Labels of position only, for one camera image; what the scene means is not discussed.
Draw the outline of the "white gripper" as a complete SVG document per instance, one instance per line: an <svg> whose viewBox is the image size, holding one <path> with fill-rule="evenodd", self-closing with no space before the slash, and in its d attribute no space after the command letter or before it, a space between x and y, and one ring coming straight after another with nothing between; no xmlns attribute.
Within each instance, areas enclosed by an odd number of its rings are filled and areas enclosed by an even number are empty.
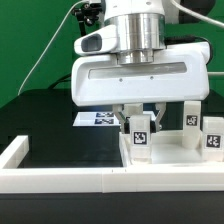
<svg viewBox="0 0 224 224"><path fill-rule="evenodd" d="M207 43L170 45L151 63L120 65L114 54L81 57L72 68L72 99L78 106L113 105L122 134L129 134L123 105L155 103L152 133L161 130L165 102L203 100L209 94Z"/></svg>

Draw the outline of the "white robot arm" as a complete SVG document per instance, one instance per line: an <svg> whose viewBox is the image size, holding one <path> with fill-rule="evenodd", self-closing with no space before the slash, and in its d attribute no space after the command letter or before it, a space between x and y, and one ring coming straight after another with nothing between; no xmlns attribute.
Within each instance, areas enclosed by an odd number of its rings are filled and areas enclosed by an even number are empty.
<svg viewBox="0 0 224 224"><path fill-rule="evenodd" d="M209 94L207 64L212 46L194 36L167 37L167 24L208 17L216 0L95 0L103 27L77 39L71 92L78 106L111 105L124 129L127 104L154 103L157 131L168 102L203 100Z"/></svg>

